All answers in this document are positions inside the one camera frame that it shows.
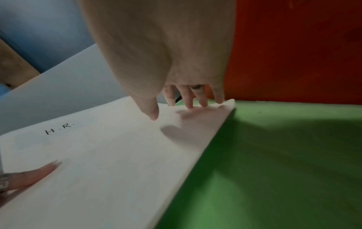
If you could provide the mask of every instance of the green table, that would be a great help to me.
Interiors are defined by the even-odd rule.
[[[362,106],[238,101],[157,229],[362,228]]]

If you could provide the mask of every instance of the finger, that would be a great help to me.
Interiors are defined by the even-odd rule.
[[[190,85],[190,89],[195,94],[200,105],[203,107],[207,106],[207,97],[205,94],[205,87],[203,85]]]
[[[165,97],[166,102],[169,106],[175,105],[175,92],[173,89],[173,85],[164,86],[162,89],[163,96]]]
[[[180,91],[182,100],[184,100],[185,106],[189,109],[193,108],[193,97],[192,91],[188,85],[179,85],[176,86],[177,89]]]
[[[158,118],[158,114],[159,114],[159,108],[158,108],[158,104],[157,104],[157,99],[156,98],[138,98],[136,96],[132,96],[132,99],[136,102],[137,106],[139,107],[139,109],[145,113],[146,115],[148,115],[148,117],[150,117],[151,120],[156,120]]]
[[[219,104],[223,103],[225,100],[224,82],[210,83],[209,86],[214,94],[215,101]]]
[[[35,184],[53,172],[57,167],[57,161],[54,161],[36,170],[11,173],[9,174],[9,187],[7,191]]]

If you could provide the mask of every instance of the hand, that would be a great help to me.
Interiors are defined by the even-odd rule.
[[[7,192],[33,185],[49,175],[58,167],[57,161],[47,164],[39,169],[0,175],[0,191]]]
[[[186,107],[207,106],[204,85],[224,101],[223,79],[233,44],[235,0],[79,0],[91,34],[121,87],[151,119],[162,91]]]

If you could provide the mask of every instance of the sheet of paper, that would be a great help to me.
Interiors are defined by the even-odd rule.
[[[63,161],[0,208],[1,229],[153,228],[235,107],[161,107],[150,121],[118,103],[0,137],[5,172]]]

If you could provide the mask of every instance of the orange wall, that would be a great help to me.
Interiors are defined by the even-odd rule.
[[[362,1],[238,0],[225,96],[362,104]]]

